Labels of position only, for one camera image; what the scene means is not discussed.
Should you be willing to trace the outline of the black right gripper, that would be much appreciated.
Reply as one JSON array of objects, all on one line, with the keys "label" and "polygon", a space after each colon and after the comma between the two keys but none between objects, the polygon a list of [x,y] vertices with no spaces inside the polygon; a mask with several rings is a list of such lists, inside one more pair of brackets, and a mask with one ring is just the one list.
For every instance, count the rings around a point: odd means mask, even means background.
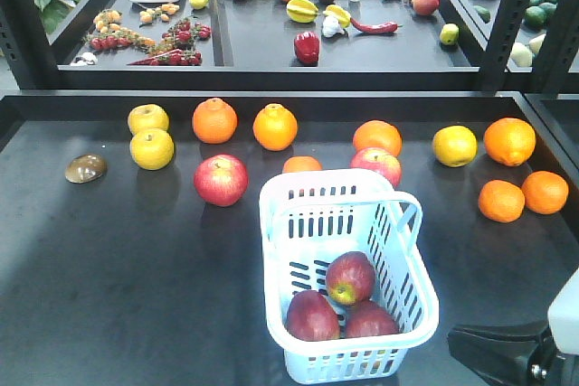
[{"label": "black right gripper", "polygon": [[578,386],[578,354],[558,349],[547,321],[522,325],[455,325],[450,355],[483,380]]}]

